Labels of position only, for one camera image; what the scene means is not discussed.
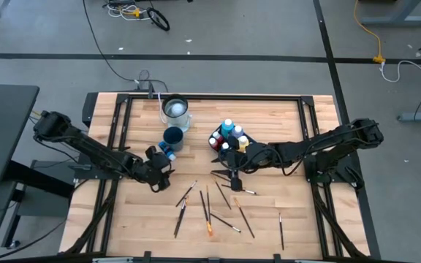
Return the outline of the wide orange-bristle brush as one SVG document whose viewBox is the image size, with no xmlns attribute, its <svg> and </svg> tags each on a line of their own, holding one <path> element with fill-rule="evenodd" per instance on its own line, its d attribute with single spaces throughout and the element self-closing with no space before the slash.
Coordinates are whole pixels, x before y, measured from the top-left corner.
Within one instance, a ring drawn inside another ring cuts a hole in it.
<svg viewBox="0 0 421 263">
<path fill-rule="evenodd" d="M 203 208 L 204 215 L 205 215 L 205 221 L 206 221 L 206 228 L 207 228 L 208 236 L 209 237 L 212 237 L 213 236 L 213 230 L 212 230 L 212 227 L 211 227 L 211 223 L 209 221 L 209 215 L 208 215 L 208 211 L 206 209 L 204 197 L 203 197 L 203 194 L 202 194 L 202 191 L 201 190 L 199 191 L 199 193 L 200 193 L 200 199 L 201 199 L 201 203 L 202 203 L 202 208 Z"/>
</svg>

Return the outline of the small light blue paint bottle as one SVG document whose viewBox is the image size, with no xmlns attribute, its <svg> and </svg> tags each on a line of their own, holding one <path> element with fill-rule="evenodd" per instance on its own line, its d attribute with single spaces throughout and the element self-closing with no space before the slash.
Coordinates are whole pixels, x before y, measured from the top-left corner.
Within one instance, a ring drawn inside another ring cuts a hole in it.
<svg viewBox="0 0 421 263">
<path fill-rule="evenodd" d="M 160 149 L 162 150 L 162 152 L 164 153 L 164 155 L 170 160 L 170 161 L 174 161 L 176 160 L 176 155 L 174 154 L 173 149 L 165 142 L 165 141 L 161 141 L 158 146 L 160 147 Z"/>
</svg>

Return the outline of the dark blue plastic cup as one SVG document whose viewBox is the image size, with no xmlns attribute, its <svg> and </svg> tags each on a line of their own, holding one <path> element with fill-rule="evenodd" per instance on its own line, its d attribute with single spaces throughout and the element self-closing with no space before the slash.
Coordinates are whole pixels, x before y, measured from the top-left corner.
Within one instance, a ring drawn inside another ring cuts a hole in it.
<svg viewBox="0 0 421 263">
<path fill-rule="evenodd" d="M 171 126 L 164 130 L 163 141 L 173 151 L 180 151 L 183 148 L 184 134 L 181 128 L 177 126 Z"/>
</svg>

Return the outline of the long black brush silver ferrule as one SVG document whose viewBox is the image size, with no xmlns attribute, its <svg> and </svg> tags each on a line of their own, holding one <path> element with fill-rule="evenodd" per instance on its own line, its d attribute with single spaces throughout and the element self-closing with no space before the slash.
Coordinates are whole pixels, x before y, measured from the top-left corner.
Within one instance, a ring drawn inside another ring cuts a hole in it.
<svg viewBox="0 0 421 263">
<path fill-rule="evenodd" d="M 224 219 L 214 215 L 213 213 L 210 213 L 211 217 L 214 217 L 215 219 L 217 219 L 218 221 L 222 222 L 223 224 L 225 224 L 226 226 L 228 226 L 229 228 L 233 229 L 234 231 L 241 233 L 241 230 L 238 229 L 237 227 L 233 226 L 232 224 L 230 224 L 229 222 L 225 221 Z"/>
</svg>

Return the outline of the large teal paint bottle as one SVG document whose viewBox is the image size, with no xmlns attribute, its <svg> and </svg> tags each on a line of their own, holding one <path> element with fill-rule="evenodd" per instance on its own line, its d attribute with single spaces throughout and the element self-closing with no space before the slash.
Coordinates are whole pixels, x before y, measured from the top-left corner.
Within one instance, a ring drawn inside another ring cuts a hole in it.
<svg viewBox="0 0 421 263">
<path fill-rule="evenodd" d="M 226 139 L 228 136 L 231 135 L 232 130 L 234 129 L 235 125 L 231 119 L 226 119 L 221 124 L 221 135 Z"/>
</svg>

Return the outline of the white plastic pitcher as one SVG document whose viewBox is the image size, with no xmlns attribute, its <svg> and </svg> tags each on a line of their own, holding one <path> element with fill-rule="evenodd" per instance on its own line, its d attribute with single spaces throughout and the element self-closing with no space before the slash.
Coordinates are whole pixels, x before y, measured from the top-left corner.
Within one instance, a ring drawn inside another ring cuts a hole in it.
<svg viewBox="0 0 421 263">
<path fill-rule="evenodd" d="M 158 94 L 158 100 L 161 121 L 168 127 L 177 127 L 182 132 L 187 132 L 192 118 L 187 98 L 180 94 L 171 94 L 162 98 L 162 95 Z"/>
</svg>

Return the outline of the wooden desk grey legs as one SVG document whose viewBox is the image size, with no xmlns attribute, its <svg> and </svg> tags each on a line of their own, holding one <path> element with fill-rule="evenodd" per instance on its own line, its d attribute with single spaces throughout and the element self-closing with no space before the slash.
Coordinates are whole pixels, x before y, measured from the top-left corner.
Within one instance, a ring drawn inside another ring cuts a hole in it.
<svg viewBox="0 0 421 263">
<path fill-rule="evenodd" d="M 364 17 L 362 25 L 368 26 L 421 26 L 421 16 L 411 15 L 421 0 L 403 0 L 397 11 L 388 16 Z"/>
</svg>

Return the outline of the thin black brush gold ferrule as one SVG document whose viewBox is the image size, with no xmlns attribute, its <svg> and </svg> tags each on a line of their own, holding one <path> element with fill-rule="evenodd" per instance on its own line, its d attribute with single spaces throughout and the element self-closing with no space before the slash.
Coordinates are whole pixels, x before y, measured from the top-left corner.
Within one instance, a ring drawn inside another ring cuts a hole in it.
<svg viewBox="0 0 421 263">
<path fill-rule="evenodd" d="M 211 222 L 211 203 L 210 203 L 210 194 L 209 194 L 209 188 L 208 185 L 206 185 L 205 187 L 205 191 L 206 191 L 206 202 L 207 202 L 207 209 L 208 209 L 208 217 L 209 217 L 209 222 Z"/>
</svg>

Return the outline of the black desk leg frame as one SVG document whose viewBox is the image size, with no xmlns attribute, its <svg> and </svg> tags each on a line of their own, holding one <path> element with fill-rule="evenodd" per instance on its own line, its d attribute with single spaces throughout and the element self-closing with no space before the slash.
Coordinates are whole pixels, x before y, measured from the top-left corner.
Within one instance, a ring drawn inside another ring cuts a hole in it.
<svg viewBox="0 0 421 263">
<path fill-rule="evenodd" d="M 22 188 L 12 193 L 14 211 L 1 243 L 3 248 L 20 245 L 14 235 L 21 217 L 61 217 L 67 212 L 68 199 L 74 189 L 72 176 L 69 168 L 52 161 L 33 160 L 29 167 L 16 161 L 9 163 L 4 179 L 19 183 Z"/>
</svg>

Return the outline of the black brush silver ferrule dark tip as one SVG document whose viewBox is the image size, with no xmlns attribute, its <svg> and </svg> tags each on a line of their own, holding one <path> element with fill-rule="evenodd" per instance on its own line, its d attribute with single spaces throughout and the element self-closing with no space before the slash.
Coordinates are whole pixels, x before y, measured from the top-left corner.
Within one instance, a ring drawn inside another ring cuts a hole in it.
<svg viewBox="0 0 421 263">
<path fill-rule="evenodd" d="M 230 189 L 232 189 L 232 188 L 231 188 L 231 186 L 229 186 L 229 185 L 224 185 L 224 184 L 221 184 L 221 186 L 223 186 L 223 187 L 225 187 L 225 188 L 230 188 Z M 250 191 L 250 190 L 247 190 L 247 189 L 245 189 L 245 188 L 242 188 L 241 190 L 237 190 L 237 191 L 242 191 L 242 192 L 246 192 L 247 194 L 257 195 L 257 192 L 255 192 L 255 191 Z"/>
</svg>

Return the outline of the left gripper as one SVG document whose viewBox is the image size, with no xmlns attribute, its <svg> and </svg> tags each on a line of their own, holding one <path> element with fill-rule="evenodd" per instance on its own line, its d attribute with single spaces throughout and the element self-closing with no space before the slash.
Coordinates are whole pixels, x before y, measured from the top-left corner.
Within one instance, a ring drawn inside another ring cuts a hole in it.
<svg viewBox="0 0 421 263">
<path fill-rule="evenodd" d="M 169 177 L 175 170 L 170 159 L 155 146 L 148 147 L 144 156 L 136 156 L 136 162 L 139 178 L 145 182 L 156 182 L 151 185 L 153 193 L 163 191 L 170 186 Z"/>
</svg>

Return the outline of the thin black brush silver ferrule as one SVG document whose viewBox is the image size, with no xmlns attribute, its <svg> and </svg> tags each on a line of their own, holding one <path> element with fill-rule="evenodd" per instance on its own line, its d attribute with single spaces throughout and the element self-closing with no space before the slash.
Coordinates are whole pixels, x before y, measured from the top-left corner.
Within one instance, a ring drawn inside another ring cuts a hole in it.
<svg viewBox="0 0 421 263">
<path fill-rule="evenodd" d="M 178 202 L 176 203 L 175 207 L 179 206 L 179 204 L 185 200 L 185 198 L 187 197 L 187 195 L 190 193 L 190 191 L 196 186 L 198 180 L 195 180 L 190 187 L 186 190 L 186 192 L 183 194 L 183 196 L 178 200 Z"/>
</svg>

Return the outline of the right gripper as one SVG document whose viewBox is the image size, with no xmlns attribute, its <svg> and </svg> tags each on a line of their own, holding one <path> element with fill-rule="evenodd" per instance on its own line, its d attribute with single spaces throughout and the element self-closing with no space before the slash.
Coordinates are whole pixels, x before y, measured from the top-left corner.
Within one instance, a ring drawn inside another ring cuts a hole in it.
<svg viewBox="0 0 421 263">
<path fill-rule="evenodd" d="M 231 179 L 231 189 L 233 191 L 242 190 L 240 179 L 233 178 L 238 172 L 254 173 L 258 169 L 270 166 L 270 146 L 263 143 L 251 143 L 240 152 L 233 148 L 227 150 L 228 178 Z"/>
</svg>

